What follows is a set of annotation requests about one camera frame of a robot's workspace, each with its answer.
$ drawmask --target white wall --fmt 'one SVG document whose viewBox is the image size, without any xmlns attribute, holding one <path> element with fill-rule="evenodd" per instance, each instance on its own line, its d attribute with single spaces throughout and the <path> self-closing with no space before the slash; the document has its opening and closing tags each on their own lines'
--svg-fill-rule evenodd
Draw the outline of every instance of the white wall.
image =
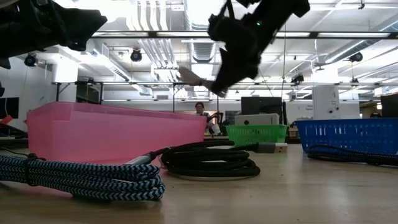
<svg viewBox="0 0 398 224">
<path fill-rule="evenodd" d="M 10 58 L 11 69 L 0 68 L 0 82 L 6 89 L 3 98 L 19 97 L 19 119 L 9 125 L 26 131 L 23 122 L 29 110 L 55 101 L 56 86 L 51 84 L 52 72 L 43 68 L 29 68 L 19 58 Z"/>
<path fill-rule="evenodd" d="M 194 111 L 196 102 L 176 102 L 176 111 Z M 156 110 L 156 111 L 172 111 L 173 102 L 159 102 L 159 101 L 105 101 L 104 105 L 122 106 L 127 108 L 137 108 L 142 110 Z M 216 111 L 217 102 L 204 102 L 206 111 Z M 220 102 L 220 111 L 240 111 L 241 102 Z M 296 101 L 287 102 L 287 119 L 288 122 L 293 122 L 299 118 L 313 117 L 312 101 Z M 340 102 L 340 113 L 342 119 L 356 119 L 359 117 L 359 102 Z"/>
</svg>

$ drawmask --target black coiled cable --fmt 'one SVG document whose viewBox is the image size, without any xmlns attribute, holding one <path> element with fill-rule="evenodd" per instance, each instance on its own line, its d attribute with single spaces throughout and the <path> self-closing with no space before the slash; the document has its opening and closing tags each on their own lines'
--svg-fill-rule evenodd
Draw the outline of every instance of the black coiled cable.
<svg viewBox="0 0 398 224">
<path fill-rule="evenodd" d="M 232 141 L 208 141 L 186 144 L 155 152 L 173 174 L 189 177 L 250 177 L 260 173 L 260 168 L 249 159 L 249 153 L 258 145 L 231 149 L 208 147 L 233 146 Z"/>
<path fill-rule="evenodd" d="M 333 151 L 325 151 L 322 148 L 332 149 Z M 359 162 L 377 166 L 398 166 L 398 155 L 361 152 L 323 144 L 312 145 L 307 151 L 307 157 L 332 162 Z"/>
</svg>

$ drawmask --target wooden table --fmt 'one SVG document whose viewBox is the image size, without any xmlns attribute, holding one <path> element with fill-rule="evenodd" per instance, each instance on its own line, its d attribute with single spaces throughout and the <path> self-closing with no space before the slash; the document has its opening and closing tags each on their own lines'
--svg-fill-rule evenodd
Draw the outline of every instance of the wooden table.
<svg viewBox="0 0 398 224">
<path fill-rule="evenodd" d="M 93 203 L 0 184 L 0 223 L 397 223 L 398 169 L 312 161 L 299 145 L 253 154 L 255 178 L 197 182 L 167 175 L 160 202 Z"/>
</svg>

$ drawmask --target ceiling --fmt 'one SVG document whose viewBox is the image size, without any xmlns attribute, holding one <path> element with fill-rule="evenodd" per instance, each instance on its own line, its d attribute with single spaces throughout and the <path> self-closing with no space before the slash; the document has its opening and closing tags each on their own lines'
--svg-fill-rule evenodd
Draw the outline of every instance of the ceiling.
<svg viewBox="0 0 398 224">
<path fill-rule="evenodd" d="M 126 24 L 126 18 L 129 19 L 131 12 L 128 10 L 128 0 L 80 0 L 91 2 L 93 9 L 99 8 L 99 3 L 106 2 L 107 10 L 102 7 L 101 13 L 105 16 L 113 17 L 113 22 L 105 24 L 100 30 L 129 30 L 129 26 Z M 286 26 L 282 30 L 287 31 L 347 31 L 347 32 L 363 32 L 363 31 L 374 31 L 373 29 L 380 23 L 386 21 L 388 18 L 396 16 L 398 19 L 398 1 L 395 0 L 365 0 L 365 8 L 359 10 L 360 0 L 309 0 L 312 10 L 304 15 L 302 18 L 298 18 L 295 15 L 291 16 L 287 21 Z M 58 3 L 71 4 L 72 0 L 58 0 Z M 147 23 L 150 24 L 150 1 L 138 0 L 138 18 L 141 17 L 142 5 L 147 3 Z M 155 1 L 157 5 L 157 25 L 160 27 L 160 14 L 159 5 L 160 1 Z M 210 15 L 210 13 L 217 13 L 219 7 L 216 7 L 217 0 L 200 0 L 201 4 L 197 4 L 197 11 L 200 11 L 200 15 L 204 20 Z M 234 2 L 234 11 L 236 17 L 242 17 L 245 13 L 253 11 L 255 6 L 251 6 L 249 9 L 245 9 L 237 2 Z M 166 23 L 169 30 L 187 30 L 186 15 L 184 11 L 184 2 L 182 0 L 167 0 L 166 1 Z M 191 66 L 196 63 L 192 59 L 190 40 L 183 39 L 171 39 L 171 46 L 175 59 L 178 65 Z M 262 55 L 262 63 L 259 66 L 260 73 L 256 80 L 262 82 L 267 80 L 268 82 L 281 82 L 282 76 L 285 75 L 286 80 L 289 82 L 290 77 L 300 72 L 304 75 L 306 82 L 311 82 L 312 74 L 317 72 L 316 67 L 312 66 L 313 63 L 317 62 L 319 55 L 330 54 L 342 46 L 352 42 L 352 40 L 284 40 L 277 39 L 275 42 L 268 46 Z M 123 70 L 127 71 L 131 78 L 136 81 L 154 81 L 154 76 L 151 75 L 151 65 L 153 64 L 149 59 L 146 52 L 141 49 L 142 60 L 140 62 L 133 62 L 130 59 L 130 54 L 133 49 L 141 48 L 142 46 L 137 39 L 95 39 L 94 45 L 101 46 L 104 44 L 109 48 L 109 57 L 115 61 Z M 398 51 L 394 48 L 398 47 L 398 41 L 396 40 L 382 40 L 364 50 L 361 50 L 364 59 L 361 62 L 339 61 L 332 65 L 327 65 L 324 68 L 326 70 L 337 70 L 340 81 L 349 82 L 351 77 L 357 77 L 362 74 L 369 72 L 376 72 L 382 67 L 395 63 L 398 61 Z M 81 68 L 80 75 L 90 75 L 98 81 L 112 82 L 117 80 L 114 74 L 109 71 L 103 64 L 90 60 L 90 57 L 81 58 L 82 65 L 85 68 Z M 210 63 L 195 65 L 199 71 L 202 71 L 204 77 L 214 78 L 221 63 L 220 56 L 217 54 L 213 57 Z M 299 67 L 298 71 L 294 69 L 300 64 L 305 63 L 304 67 Z M 369 76 L 367 79 L 361 80 L 362 82 L 378 82 L 386 80 L 387 78 L 398 78 L 398 66 L 392 67 L 387 72 L 380 72 L 377 75 Z"/>
</svg>

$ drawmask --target person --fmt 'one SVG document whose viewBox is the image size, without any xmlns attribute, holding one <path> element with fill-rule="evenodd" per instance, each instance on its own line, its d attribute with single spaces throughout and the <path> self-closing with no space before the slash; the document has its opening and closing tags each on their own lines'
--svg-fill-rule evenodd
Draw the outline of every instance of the person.
<svg viewBox="0 0 398 224">
<path fill-rule="evenodd" d="M 195 104 L 195 109 L 197 111 L 197 115 L 199 116 L 206 116 L 207 118 L 210 117 L 210 114 L 205 112 L 205 105 L 202 102 L 198 102 Z M 207 122 L 207 128 L 213 127 L 214 124 L 212 121 Z"/>
</svg>

